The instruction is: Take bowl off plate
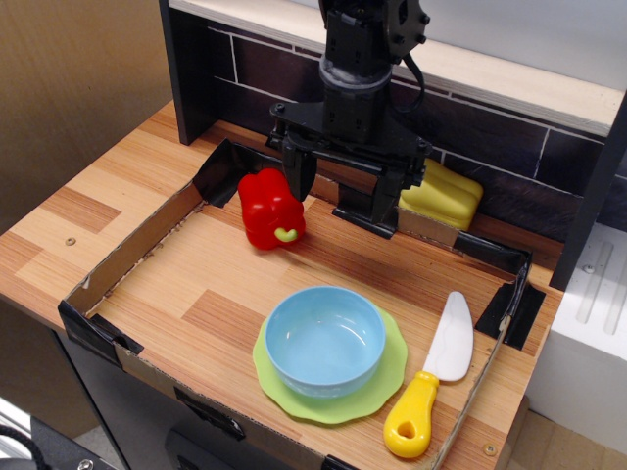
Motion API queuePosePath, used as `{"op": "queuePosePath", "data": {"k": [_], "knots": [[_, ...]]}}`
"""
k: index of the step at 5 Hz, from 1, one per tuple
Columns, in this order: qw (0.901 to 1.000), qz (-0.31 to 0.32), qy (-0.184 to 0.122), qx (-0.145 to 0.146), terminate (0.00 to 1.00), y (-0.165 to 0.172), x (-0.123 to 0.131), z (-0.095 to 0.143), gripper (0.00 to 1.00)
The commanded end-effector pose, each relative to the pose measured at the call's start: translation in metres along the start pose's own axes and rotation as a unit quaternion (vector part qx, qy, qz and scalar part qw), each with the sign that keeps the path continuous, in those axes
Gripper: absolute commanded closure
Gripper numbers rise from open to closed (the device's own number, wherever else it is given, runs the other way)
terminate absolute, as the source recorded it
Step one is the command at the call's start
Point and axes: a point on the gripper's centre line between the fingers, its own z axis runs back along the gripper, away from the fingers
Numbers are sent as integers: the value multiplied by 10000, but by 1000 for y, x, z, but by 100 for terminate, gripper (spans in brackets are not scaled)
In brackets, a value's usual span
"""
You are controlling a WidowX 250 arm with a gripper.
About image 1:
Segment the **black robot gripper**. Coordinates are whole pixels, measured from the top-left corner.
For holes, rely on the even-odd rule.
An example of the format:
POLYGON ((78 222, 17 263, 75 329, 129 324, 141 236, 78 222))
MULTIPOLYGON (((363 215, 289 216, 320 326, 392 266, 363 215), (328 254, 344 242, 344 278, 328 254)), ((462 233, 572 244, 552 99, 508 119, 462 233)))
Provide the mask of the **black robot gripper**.
POLYGON ((382 222, 402 189, 422 182, 431 145, 406 126, 422 104, 420 90, 410 102, 394 102, 389 85, 354 93, 326 87, 318 103, 275 103, 269 147, 282 152, 291 194, 303 202, 324 159, 377 175, 370 221, 382 222))

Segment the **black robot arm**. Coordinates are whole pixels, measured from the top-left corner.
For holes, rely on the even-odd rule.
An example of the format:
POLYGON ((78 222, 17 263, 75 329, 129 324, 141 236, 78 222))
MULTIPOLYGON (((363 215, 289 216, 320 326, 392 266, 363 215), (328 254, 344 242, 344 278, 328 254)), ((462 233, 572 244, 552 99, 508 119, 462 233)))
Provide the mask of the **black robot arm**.
POLYGON ((383 237, 398 224, 402 191, 421 183, 432 146, 404 124, 423 98, 403 107, 391 98, 393 67, 424 77, 410 52, 425 42, 429 16, 417 1, 322 1, 325 51, 319 61, 324 97, 318 103, 277 103, 267 144, 282 154, 292 194, 304 200, 319 161, 376 178, 365 194, 340 186, 335 215, 383 237))

